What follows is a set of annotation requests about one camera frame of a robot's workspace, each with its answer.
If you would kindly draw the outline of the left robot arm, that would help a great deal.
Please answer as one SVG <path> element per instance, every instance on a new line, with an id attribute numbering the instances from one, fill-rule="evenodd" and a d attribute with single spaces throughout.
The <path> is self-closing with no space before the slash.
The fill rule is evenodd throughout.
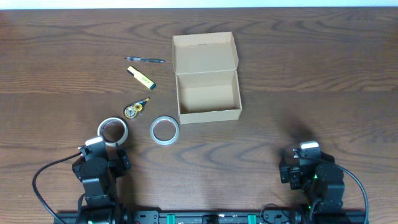
<path id="1" fill-rule="evenodd" d="M 108 157 L 104 141 L 80 147 L 81 156 L 72 171 L 83 184 L 86 205 L 78 201 L 76 222 L 132 223 L 129 209 L 119 202 L 116 179 L 131 168 L 123 148 L 116 146 L 116 155 Z"/>

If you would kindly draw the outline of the yellow highlighter marker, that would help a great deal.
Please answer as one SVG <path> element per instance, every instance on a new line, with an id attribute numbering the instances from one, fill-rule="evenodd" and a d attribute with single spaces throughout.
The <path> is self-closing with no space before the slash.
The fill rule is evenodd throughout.
<path id="1" fill-rule="evenodd" d="M 136 68 L 129 66 L 127 68 L 127 72 L 130 73 L 135 79 L 137 79 L 148 89 L 153 90 L 156 87 L 156 84 L 151 79 L 149 79 L 147 76 L 145 76 L 142 72 L 140 72 Z"/>

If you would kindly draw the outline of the yellow correction tape dispenser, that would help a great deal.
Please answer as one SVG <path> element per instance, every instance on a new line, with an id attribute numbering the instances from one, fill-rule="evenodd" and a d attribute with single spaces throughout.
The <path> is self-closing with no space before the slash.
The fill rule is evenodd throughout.
<path id="1" fill-rule="evenodd" d="M 134 119 L 144 111 L 145 105 L 150 101 L 150 98 L 137 101 L 124 109 L 124 116 L 127 119 Z"/>

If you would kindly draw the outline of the clear tape roll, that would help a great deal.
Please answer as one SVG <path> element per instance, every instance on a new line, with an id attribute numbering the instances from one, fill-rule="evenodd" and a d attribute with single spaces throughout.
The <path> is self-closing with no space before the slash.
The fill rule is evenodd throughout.
<path id="1" fill-rule="evenodd" d="M 149 132 L 155 143 L 161 146 L 170 146 L 178 139 L 180 128 L 173 117 L 160 116 L 153 120 Z"/>

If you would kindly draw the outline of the brown cardboard box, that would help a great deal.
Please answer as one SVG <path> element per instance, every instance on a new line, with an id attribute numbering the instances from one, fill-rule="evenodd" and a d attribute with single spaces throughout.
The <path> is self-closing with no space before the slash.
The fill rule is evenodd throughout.
<path id="1" fill-rule="evenodd" d="M 239 58 L 232 32 L 175 35 L 172 62 L 180 124 L 239 119 Z"/>

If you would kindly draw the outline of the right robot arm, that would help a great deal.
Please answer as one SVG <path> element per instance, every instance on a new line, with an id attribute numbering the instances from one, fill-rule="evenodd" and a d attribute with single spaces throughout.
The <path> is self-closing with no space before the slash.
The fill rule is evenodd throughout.
<path id="1" fill-rule="evenodd" d="M 320 147 L 294 149 L 298 163 L 289 164 L 282 156 L 279 162 L 281 182 L 292 190 L 300 190 L 305 205 L 290 213 L 292 223 L 350 223 L 343 212 L 343 171 L 335 158 Z"/>

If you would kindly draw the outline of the beige masking tape roll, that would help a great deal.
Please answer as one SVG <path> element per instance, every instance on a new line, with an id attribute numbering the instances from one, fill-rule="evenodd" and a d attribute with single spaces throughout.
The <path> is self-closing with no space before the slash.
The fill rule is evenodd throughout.
<path id="1" fill-rule="evenodd" d="M 123 135 L 115 142 L 111 142 L 103 136 L 105 127 L 107 127 L 107 125 L 109 125 L 111 123 L 119 123 L 123 126 Z M 122 145 L 126 141 L 128 134 L 129 134 L 129 130 L 128 130 L 128 126 L 127 126 L 126 122 L 123 119 L 117 118 L 117 117 L 105 119 L 104 121 L 102 121 L 100 123 L 100 125 L 98 126 L 98 129 L 97 129 L 97 135 L 101 136 L 103 138 L 105 144 L 110 147 L 115 147 L 116 145 L 119 145 L 119 146 Z"/>

